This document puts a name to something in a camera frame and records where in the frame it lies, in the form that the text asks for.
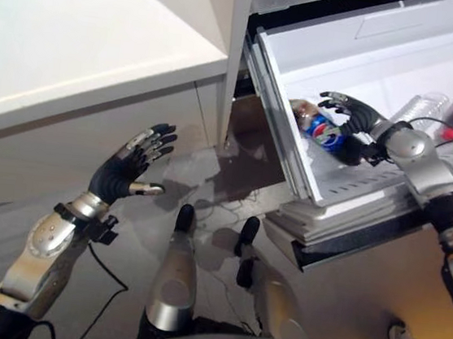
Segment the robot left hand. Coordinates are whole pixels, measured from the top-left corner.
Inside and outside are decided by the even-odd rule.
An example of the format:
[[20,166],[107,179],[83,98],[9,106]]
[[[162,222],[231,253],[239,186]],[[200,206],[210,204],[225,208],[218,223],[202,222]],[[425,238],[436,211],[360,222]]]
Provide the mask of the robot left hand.
[[121,198],[164,194],[161,184],[140,182],[138,178],[173,151],[175,131],[174,125],[158,124],[123,144],[95,171],[88,189],[68,204],[70,212],[80,219],[99,219]]

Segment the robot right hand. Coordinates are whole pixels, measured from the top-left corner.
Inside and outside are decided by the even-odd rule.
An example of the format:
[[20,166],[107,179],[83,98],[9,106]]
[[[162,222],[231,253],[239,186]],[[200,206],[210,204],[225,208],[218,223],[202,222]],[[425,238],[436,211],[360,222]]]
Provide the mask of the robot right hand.
[[365,133],[377,140],[393,125],[374,108],[344,93],[327,91],[320,93],[320,97],[318,107],[348,116],[347,121],[339,125],[344,136]]

